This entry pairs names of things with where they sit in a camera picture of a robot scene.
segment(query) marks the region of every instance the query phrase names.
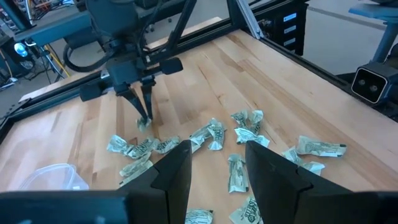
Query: plastic container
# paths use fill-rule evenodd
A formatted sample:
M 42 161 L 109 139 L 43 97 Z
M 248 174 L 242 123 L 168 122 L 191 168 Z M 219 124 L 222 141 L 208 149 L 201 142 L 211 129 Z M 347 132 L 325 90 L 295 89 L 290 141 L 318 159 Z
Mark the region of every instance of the plastic container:
M 54 164 L 36 170 L 19 190 L 88 190 L 88 184 L 70 164 Z

